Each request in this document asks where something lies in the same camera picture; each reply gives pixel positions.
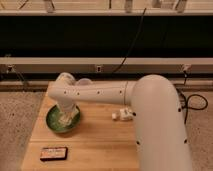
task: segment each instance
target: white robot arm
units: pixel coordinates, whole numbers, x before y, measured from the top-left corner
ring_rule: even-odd
[[[68,111],[73,101],[131,105],[140,171],[192,171],[181,104],[169,80],[149,75],[137,82],[74,85],[62,73],[48,92]]]

